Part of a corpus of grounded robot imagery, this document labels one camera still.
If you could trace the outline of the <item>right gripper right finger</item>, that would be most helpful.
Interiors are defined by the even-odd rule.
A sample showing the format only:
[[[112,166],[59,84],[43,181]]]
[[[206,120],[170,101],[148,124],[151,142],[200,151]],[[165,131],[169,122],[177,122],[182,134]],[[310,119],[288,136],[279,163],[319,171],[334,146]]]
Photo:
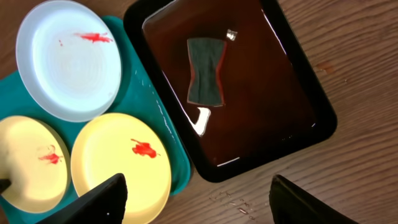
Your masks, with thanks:
[[[275,224],[358,224],[279,174],[272,178],[269,205]]]

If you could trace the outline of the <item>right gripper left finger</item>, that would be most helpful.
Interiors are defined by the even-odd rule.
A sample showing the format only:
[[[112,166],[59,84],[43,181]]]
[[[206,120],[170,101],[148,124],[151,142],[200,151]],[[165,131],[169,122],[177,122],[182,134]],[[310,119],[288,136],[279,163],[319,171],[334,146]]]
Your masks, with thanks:
[[[121,224],[127,201],[125,176],[118,173],[40,224]]]

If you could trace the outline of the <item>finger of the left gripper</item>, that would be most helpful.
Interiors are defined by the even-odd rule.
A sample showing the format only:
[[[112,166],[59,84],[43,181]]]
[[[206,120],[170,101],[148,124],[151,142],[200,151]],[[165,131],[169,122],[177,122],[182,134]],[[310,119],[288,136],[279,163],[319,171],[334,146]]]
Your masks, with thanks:
[[[3,193],[7,188],[11,185],[11,181],[9,179],[1,179],[0,180],[0,193]]]

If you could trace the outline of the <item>light blue plate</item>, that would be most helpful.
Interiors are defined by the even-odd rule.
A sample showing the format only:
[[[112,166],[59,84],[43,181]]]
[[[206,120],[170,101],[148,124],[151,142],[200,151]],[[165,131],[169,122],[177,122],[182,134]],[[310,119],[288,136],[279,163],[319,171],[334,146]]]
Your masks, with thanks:
[[[17,33],[16,62],[35,102],[74,123],[103,114],[122,80],[113,34],[97,14],[75,1],[45,1],[25,16]]]

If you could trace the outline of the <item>pink green sponge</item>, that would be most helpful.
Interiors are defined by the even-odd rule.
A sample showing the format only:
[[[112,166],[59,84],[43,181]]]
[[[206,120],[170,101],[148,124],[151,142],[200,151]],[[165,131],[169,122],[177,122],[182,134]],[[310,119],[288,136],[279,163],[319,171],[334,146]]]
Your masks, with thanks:
[[[223,106],[220,72],[226,41],[207,37],[187,40],[190,62],[190,85],[187,101],[200,106]]]

